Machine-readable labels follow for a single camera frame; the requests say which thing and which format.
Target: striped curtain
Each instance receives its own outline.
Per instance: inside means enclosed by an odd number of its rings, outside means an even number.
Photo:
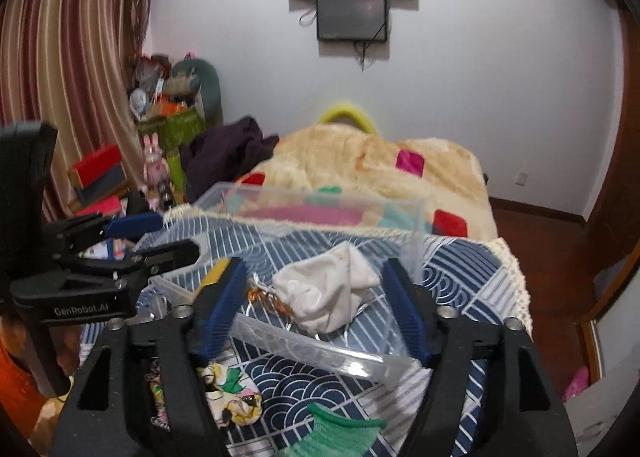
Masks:
[[[0,124],[43,119],[58,128],[47,220],[69,215],[66,170],[116,143],[130,183],[142,179],[129,112],[129,59],[142,46],[150,0],[6,0],[0,7]]]

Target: wave pattern fabric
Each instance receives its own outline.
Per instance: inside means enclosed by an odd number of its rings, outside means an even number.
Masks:
[[[330,249],[345,240],[358,246],[376,271],[389,257],[398,255],[400,238],[366,237],[338,231],[298,230],[281,224],[234,222],[229,218],[202,214],[176,218],[163,241],[196,238],[209,250],[209,262],[193,271],[169,275],[178,285],[193,291],[217,259],[242,257],[260,279],[269,285],[273,274],[287,263],[303,260]],[[158,235],[143,239],[140,247],[153,245]],[[430,289],[440,305],[453,305],[476,321],[499,323],[516,315],[516,291],[510,274],[487,247],[451,237],[428,235],[422,252],[421,285]],[[260,310],[249,311],[264,321],[276,322]],[[377,318],[375,305],[356,318],[348,330],[354,348],[375,351]],[[85,350],[95,342],[99,328],[88,326]],[[344,344],[344,334],[323,335],[324,341]],[[227,445],[234,456],[271,456],[276,448],[294,444],[312,429],[306,405],[318,403],[352,419],[388,421],[367,457],[396,457],[428,386],[431,371],[411,369],[395,390],[355,377],[332,374],[296,361],[269,354],[236,339],[226,342],[218,363],[239,368],[257,385],[263,398],[260,420],[228,432]],[[452,455],[466,453],[478,422],[479,404],[485,373],[484,361],[473,361],[469,368],[466,403]]]

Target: red square patch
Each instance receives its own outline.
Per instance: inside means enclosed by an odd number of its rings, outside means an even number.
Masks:
[[[241,184],[248,184],[250,186],[262,186],[264,184],[264,173],[250,173],[244,180],[241,181]]]
[[[466,220],[444,210],[433,214],[433,234],[446,237],[468,237]]]
[[[411,150],[400,150],[398,152],[398,158],[396,158],[396,168],[421,178],[422,170],[424,170],[424,157],[421,153]]]

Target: beige blanket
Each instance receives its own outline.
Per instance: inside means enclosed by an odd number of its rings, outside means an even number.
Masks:
[[[396,167],[399,152],[424,160],[421,176]],[[277,145],[273,158],[253,172],[265,186],[319,190],[340,186],[343,193],[389,199],[426,199],[425,220],[437,209],[466,220],[468,236],[497,237],[482,169],[476,156],[444,139],[390,142],[345,124],[318,124],[294,132]]]

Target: wooden floor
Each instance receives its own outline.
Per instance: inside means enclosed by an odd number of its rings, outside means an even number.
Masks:
[[[577,319],[594,305],[593,261],[578,224],[494,209],[498,234],[520,261],[531,295],[533,341],[558,393],[586,364]]]

